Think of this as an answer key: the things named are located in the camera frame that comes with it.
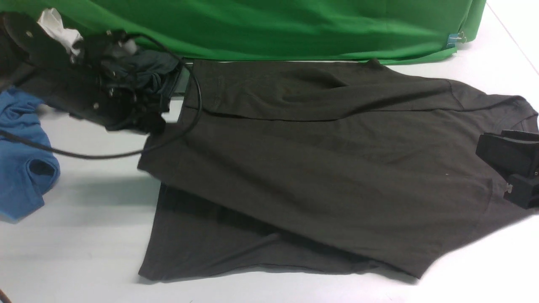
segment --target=white table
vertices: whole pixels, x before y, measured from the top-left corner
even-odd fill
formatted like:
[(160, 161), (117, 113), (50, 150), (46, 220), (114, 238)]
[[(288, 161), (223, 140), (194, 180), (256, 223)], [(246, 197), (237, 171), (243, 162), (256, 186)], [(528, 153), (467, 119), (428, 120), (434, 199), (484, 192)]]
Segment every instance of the white table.
[[(391, 68), (460, 80), (487, 93), (520, 94), (539, 109), (539, 75), (489, 7), (477, 40), (453, 58)], [(174, 120), (179, 103), (172, 107)], [(81, 153), (117, 153), (144, 143), (143, 136), (108, 134), (65, 116), (47, 116), (43, 127), (55, 147)], [(159, 181), (136, 170), (137, 157), (59, 160), (62, 175), (46, 205), (16, 225), (0, 222), (0, 288), (14, 303), (539, 302), (539, 217), (449, 253), (421, 281), (379, 272), (250, 272), (152, 284), (137, 271)]]

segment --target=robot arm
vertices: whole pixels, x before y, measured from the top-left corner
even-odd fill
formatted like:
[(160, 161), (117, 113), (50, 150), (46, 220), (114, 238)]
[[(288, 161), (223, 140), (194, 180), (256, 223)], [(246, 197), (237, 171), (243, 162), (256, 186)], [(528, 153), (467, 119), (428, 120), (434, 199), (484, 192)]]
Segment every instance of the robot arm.
[[(159, 134), (175, 87), (148, 94), (103, 64), (113, 47), (129, 39), (124, 31), (88, 36), (75, 45), (78, 56), (50, 38), (28, 15), (0, 13), (0, 91), (12, 85), (71, 116), (104, 126)], [(179, 78), (180, 63), (167, 77)]]

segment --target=blue fabric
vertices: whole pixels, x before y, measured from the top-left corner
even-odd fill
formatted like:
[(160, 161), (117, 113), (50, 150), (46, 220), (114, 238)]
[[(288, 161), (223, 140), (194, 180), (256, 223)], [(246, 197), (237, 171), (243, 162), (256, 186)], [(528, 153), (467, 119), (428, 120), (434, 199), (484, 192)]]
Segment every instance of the blue fabric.
[[(36, 108), (42, 101), (15, 88), (0, 94), (0, 129), (50, 145)], [(17, 221), (44, 205), (43, 194), (60, 175), (52, 153), (0, 136), (0, 213)]]

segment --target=green cloth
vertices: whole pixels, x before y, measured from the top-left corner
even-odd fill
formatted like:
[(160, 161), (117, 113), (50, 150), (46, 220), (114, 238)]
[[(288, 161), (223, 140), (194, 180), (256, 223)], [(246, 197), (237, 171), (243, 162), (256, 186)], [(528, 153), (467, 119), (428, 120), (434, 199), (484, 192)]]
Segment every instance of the green cloth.
[(0, 0), (35, 16), (54, 7), (83, 34), (144, 32), (215, 60), (437, 61), (447, 37), (477, 34), (486, 0)]

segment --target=cable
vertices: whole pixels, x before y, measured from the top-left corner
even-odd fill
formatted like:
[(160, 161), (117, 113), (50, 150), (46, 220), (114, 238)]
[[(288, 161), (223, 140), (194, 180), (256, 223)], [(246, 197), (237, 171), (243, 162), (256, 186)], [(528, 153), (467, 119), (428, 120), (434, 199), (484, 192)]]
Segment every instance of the cable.
[(142, 34), (142, 33), (132, 33), (132, 34), (128, 34), (126, 36), (125, 42), (128, 41), (128, 40), (131, 40), (131, 39), (138, 38), (138, 37), (145, 38), (145, 39), (151, 41), (152, 43), (154, 43), (155, 45), (157, 45), (159, 48), (161, 48), (165, 52), (168, 52), (171, 56), (173, 56), (176, 60), (178, 60), (178, 62), (181, 65), (183, 65), (183, 67), (185, 67), (185, 69), (187, 69), (187, 71), (189, 71), (189, 74), (190, 74), (189, 78), (193, 79), (193, 81), (195, 82), (195, 86), (196, 86), (196, 89), (197, 89), (197, 95), (198, 95), (197, 114), (196, 114), (195, 118), (193, 119), (193, 121), (191, 122), (191, 124), (189, 124), (189, 126), (184, 131), (182, 131), (181, 133), (179, 133), (179, 134), (173, 136), (172, 138), (170, 138), (170, 139), (168, 139), (168, 140), (166, 140), (166, 141), (164, 141), (164, 142), (162, 142), (160, 144), (157, 144), (155, 146), (151, 146), (151, 147), (141, 149), (141, 150), (131, 151), (131, 152), (128, 152), (128, 153), (115, 154), (115, 155), (83, 155), (83, 154), (71, 153), (69, 151), (64, 151), (64, 150), (61, 150), (61, 149), (56, 149), (56, 148), (52, 148), (52, 147), (49, 147), (49, 146), (46, 146), (46, 145), (43, 145), (43, 144), (32, 142), (32, 141), (30, 141), (28, 139), (25, 139), (23, 137), (19, 137), (17, 135), (11, 134), (11, 133), (6, 132), (6, 131), (1, 130), (1, 129), (0, 129), (0, 136), (6, 137), (6, 139), (8, 139), (10, 141), (13, 141), (13, 142), (22, 143), (24, 145), (27, 145), (27, 146), (30, 146), (30, 147), (33, 147), (33, 148), (44, 150), (46, 152), (48, 151), (48, 152), (51, 152), (51, 153), (55, 153), (55, 154), (58, 154), (58, 155), (67, 156), (67, 157), (71, 157), (71, 158), (83, 159), (83, 160), (112, 160), (112, 159), (120, 159), (120, 158), (131, 157), (131, 156), (147, 153), (147, 152), (162, 148), (162, 147), (164, 147), (164, 146), (166, 146), (168, 144), (171, 144), (172, 142), (178, 140), (179, 138), (187, 135), (189, 132), (191, 132), (196, 127), (196, 125), (198, 124), (198, 122), (199, 122), (199, 120), (201, 119), (201, 116), (202, 116), (203, 107), (202, 107), (202, 93), (201, 93), (200, 83), (198, 82), (197, 77), (193, 73), (192, 68), (189, 65), (187, 65), (186, 62), (182, 58), (180, 58), (178, 55), (174, 54), (168, 47), (164, 46), (162, 43), (155, 40), (154, 38), (152, 38), (152, 37), (150, 37), (148, 35)]

